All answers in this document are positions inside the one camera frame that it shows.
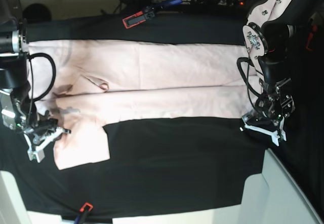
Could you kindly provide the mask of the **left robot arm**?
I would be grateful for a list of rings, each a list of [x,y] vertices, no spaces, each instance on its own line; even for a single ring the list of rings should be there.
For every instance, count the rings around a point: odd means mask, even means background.
[[[321,0],[256,0],[242,32],[247,57],[237,67],[247,87],[253,109],[242,116],[244,129],[285,141],[285,119],[295,110],[289,73],[288,43],[309,25]]]

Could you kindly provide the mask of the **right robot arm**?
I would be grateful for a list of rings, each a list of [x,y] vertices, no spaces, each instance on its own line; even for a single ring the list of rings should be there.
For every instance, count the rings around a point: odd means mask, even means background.
[[[52,79],[47,90],[34,97],[31,61],[47,59],[52,67]],[[39,115],[35,102],[44,98],[52,89],[56,78],[56,66],[52,57],[45,53],[30,54],[26,40],[25,20],[19,0],[1,0],[1,117],[3,125],[22,134],[27,142],[27,154],[31,161],[41,162],[44,149],[69,129],[58,126],[48,113]]]

